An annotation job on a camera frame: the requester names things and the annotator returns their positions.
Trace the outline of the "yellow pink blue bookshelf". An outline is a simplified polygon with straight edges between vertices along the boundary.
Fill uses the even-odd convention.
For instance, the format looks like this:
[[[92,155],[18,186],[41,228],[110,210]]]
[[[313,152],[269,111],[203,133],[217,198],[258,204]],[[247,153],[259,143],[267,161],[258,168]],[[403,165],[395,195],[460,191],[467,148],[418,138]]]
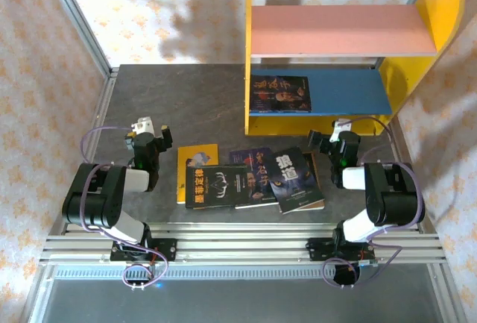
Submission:
[[[465,0],[415,0],[390,5],[262,5],[245,0],[244,132],[299,136],[332,132],[348,119],[374,136],[397,115],[410,94],[452,42]],[[369,69],[289,66],[257,69],[254,58],[376,57]],[[303,76],[311,107],[300,112],[252,108],[253,75]]]

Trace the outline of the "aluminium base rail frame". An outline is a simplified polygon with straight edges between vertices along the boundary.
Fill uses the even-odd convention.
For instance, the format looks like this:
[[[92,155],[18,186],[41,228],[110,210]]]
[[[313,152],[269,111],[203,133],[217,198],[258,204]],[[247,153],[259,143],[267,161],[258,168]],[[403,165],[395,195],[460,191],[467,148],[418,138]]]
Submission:
[[[150,226],[154,238],[176,239],[178,265],[299,265],[310,264],[306,242],[329,239],[333,224],[256,223],[156,223]],[[416,228],[390,232],[375,238],[376,259],[384,263],[393,246],[402,246],[395,263],[445,263],[443,246],[435,233]],[[110,239],[98,233],[67,225],[61,235],[48,236],[40,255],[46,264],[103,264],[110,261]]]

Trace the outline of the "purple gold calligraphy book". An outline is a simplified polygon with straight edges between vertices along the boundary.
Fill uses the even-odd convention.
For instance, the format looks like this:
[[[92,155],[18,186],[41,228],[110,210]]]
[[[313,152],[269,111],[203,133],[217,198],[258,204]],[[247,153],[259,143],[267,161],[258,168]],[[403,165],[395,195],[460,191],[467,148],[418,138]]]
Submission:
[[[237,204],[237,210],[278,204],[264,166],[264,158],[272,154],[272,150],[268,147],[231,151],[229,153],[232,164],[244,164],[247,167],[249,201],[246,204]]]

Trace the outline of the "dark portrait cover book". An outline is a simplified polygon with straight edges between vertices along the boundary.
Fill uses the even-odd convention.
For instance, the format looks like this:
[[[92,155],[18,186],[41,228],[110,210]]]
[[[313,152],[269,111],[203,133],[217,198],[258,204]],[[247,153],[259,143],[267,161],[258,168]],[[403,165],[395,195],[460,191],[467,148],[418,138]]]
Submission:
[[[253,113],[310,113],[309,80],[303,76],[251,75]]]

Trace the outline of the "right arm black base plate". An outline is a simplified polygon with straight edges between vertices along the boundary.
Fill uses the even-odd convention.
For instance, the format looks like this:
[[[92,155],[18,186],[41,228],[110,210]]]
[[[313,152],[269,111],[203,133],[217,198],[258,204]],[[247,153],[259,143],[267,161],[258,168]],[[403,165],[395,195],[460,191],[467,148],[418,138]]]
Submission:
[[[306,250],[311,261],[322,261],[330,258],[341,258],[350,262],[374,261],[376,255],[373,248],[365,242],[336,242],[327,238],[310,238]]]

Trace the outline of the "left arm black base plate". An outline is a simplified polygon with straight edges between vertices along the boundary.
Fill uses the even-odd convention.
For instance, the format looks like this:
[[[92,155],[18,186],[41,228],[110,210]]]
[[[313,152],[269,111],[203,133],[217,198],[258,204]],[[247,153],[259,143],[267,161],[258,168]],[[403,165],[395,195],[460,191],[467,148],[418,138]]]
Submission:
[[[151,238],[145,241],[149,249],[154,249],[163,254],[167,261],[175,261],[177,253],[177,240],[170,238]],[[159,261],[157,255],[144,252],[138,248],[128,245],[113,243],[110,253],[111,261],[128,261],[128,262],[150,262]]]

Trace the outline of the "black orange title book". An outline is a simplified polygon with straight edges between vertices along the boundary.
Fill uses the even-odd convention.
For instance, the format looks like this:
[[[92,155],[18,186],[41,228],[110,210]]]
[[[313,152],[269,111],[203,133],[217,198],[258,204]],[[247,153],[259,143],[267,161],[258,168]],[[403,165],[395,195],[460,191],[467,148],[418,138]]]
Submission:
[[[186,168],[186,209],[235,207],[247,204],[250,194],[245,165]]]

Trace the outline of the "yellow cartoon cover book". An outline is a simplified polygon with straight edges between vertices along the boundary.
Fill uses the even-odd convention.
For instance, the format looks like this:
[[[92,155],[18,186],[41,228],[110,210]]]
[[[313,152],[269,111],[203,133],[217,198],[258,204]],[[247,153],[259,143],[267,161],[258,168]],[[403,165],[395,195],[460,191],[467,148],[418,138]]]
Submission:
[[[186,200],[186,168],[218,165],[218,145],[191,145],[177,150],[177,203]]]

